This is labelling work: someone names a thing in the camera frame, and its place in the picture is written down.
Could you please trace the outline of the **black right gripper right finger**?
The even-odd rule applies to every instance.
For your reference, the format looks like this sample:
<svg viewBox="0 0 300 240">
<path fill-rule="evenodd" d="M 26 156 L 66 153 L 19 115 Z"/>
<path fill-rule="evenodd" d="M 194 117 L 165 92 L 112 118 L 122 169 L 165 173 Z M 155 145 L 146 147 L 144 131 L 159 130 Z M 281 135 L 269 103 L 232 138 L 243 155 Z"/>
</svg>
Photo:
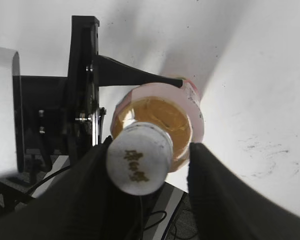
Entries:
<svg viewBox="0 0 300 240">
<path fill-rule="evenodd" d="M 300 217 L 259 194 L 202 143 L 191 143 L 188 194 L 202 240 L 300 240 Z"/>
</svg>

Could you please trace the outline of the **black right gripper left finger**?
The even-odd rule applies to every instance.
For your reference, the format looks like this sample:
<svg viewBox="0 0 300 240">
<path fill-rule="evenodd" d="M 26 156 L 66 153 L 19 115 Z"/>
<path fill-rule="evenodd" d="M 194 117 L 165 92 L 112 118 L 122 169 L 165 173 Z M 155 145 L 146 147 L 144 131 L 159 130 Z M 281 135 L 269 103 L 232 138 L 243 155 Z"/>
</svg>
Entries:
<svg viewBox="0 0 300 240">
<path fill-rule="evenodd" d="M 144 231 L 142 199 L 110 181 L 112 138 L 92 147 L 40 197 L 0 218 L 0 240 L 136 240 Z"/>
</svg>

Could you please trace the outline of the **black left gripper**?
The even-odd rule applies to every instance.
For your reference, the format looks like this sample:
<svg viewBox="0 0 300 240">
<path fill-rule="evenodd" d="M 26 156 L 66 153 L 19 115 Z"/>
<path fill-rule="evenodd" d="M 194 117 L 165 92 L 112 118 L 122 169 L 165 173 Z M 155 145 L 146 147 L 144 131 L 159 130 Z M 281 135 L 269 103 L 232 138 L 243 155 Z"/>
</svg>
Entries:
<svg viewBox="0 0 300 240">
<path fill-rule="evenodd" d="M 183 80 L 155 75 L 98 55 L 99 20 L 71 18 L 67 76 L 16 75 L 12 78 L 17 170 L 49 172 L 52 156 L 76 164 L 99 141 L 99 86 L 164 83 L 181 88 Z"/>
</svg>

